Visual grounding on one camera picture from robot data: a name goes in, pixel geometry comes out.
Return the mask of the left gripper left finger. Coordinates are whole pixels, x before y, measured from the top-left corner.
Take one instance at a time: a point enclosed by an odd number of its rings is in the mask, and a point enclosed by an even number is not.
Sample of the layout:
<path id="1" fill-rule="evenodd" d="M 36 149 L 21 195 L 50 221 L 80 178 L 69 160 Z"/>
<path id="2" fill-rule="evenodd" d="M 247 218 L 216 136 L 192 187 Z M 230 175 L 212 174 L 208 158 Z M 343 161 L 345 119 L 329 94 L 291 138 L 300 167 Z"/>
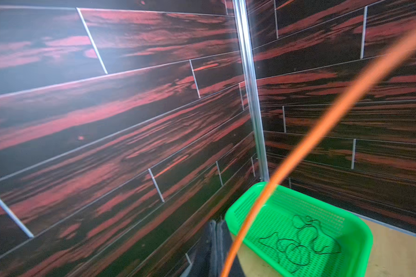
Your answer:
<path id="1" fill-rule="evenodd" d="M 196 248 L 195 259 L 189 277 L 217 277 L 217 222 L 211 220 L 205 226 Z"/>

